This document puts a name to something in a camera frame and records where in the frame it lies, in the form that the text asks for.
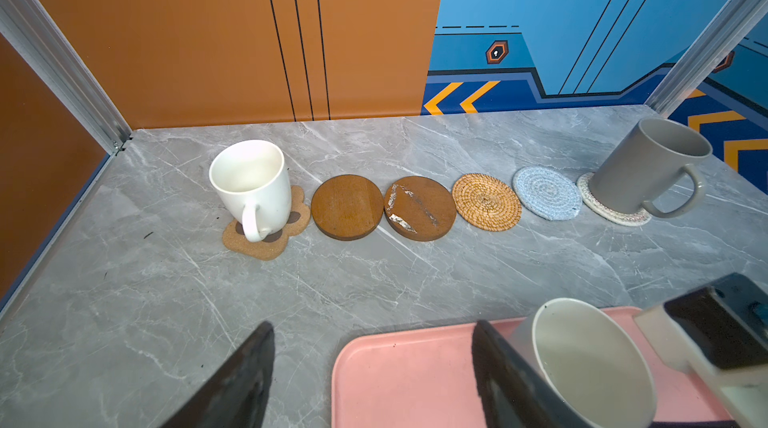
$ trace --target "marble surface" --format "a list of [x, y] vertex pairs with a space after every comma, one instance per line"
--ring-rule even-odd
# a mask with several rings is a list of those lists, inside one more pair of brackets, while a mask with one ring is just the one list
[[[357, 241], [312, 223], [274, 261], [225, 250], [229, 213], [211, 160], [243, 139], [281, 146], [311, 197], [334, 175], [384, 191], [406, 175], [450, 188], [464, 173], [511, 183], [541, 164], [595, 170], [648, 107], [551, 109], [139, 130], [68, 226], [0, 336], [0, 426], [157, 426], [262, 320], [276, 329], [264, 426], [328, 426], [333, 362], [363, 334], [511, 318], [544, 301], [648, 307], [731, 271], [768, 289], [768, 197], [714, 157], [699, 208], [641, 228], [587, 207], [569, 222], [529, 211], [513, 229], [461, 217], [410, 241], [382, 221]], [[659, 202], [690, 194], [676, 185]]]

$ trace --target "wooden coaster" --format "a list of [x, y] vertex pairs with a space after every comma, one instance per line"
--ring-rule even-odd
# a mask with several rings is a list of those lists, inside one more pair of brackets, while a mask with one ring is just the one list
[[456, 210], [467, 222], [487, 231], [509, 230], [520, 221], [518, 196], [499, 179], [480, 173], [463, 175], [453, 185]]
[[376, 229], [384, 212], [379, 188], [358, 175], [339, 175], [322, 184], [312, 197], [312, 218], [332, 239], [361, 239]]
[[255, 259], [274, 260], [288, 246], [288, 238], [296, 236], [310, 224], [310, 207], [304, 205], [304, 190], [298, 186], [290, 187], [291, 213], [288, 222], [282, 230], [268, 235], [264, 240], [251, 243], [245, 238], [243, 226], [237, 220], [232, 220], [224, 229], [221, 241], [232, 251], [249, 255]]
[[410, 240], [432, 241], [444, 236], [456, 220], [456, 203], [446, 187], [423, 176], [407, 176], [384, 194], [389, 225]]

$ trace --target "gray mug handle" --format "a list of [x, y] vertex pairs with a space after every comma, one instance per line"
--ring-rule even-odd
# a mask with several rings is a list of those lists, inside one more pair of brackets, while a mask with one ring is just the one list
[[701, 174], [701, 172], [691, 163], [686, 163], [683, 165], [683, 171], [688, 174], [691, 180], [694, 181], [694, 193], [690, 196], [686, 203], [683, 203], [681, 207], [672, 210], [671, 212], [662, 212], [656, 208], [653, 202], [646, 200], [643, 202], [643, 208], [646, 209], [648, 213], [651, 213], [653, 216], [657, 216], [660, 219], [671, 219], [675, 216], [680, 216], [683, 213], [688, 212], [690, 209], [695, 207], [702, 198], [704, 198], [704, 194], [706, 193], [706, 182], [704, 181], [704, 176]]

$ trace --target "pink tray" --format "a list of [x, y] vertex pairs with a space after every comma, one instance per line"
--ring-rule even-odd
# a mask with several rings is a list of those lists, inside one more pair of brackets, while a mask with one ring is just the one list
[[[658, 391], [657, 421], [731, 416], [698, 376], [665, 366], [634, 323], [640, 308], [606, 308], [648, 361]], [[504, 337], [522, 318], [493, 321]], [[475, 324], [378, 334], [341, 350], [331, 381], [333, 428], [460, 426], [485, 428], [472, 368]]]

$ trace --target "mug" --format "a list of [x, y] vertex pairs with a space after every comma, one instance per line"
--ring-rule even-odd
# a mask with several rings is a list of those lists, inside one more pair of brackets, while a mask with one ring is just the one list
[[637, 345], [589, 303], [554, 299], [515, 328], [509, 344], [593, 428], [648, 428], [656, 387]]
[[274, 143], [246, 140], [225, 148], [208, 177], [248, 241], [262, 241], [288, 222], [290, 182], [283, 152]]
[[[643, 118], [624, 137], [589, 181], [592, 195], [611, 210], [653, 216], [680, 216], [700, 202], [706, 183], [696, 164], [712, 154], [712, 145], [696, 130], [665, 118]], [[694, 193], [679, 208], [662, 212], [653, 200], [686, 173]]]

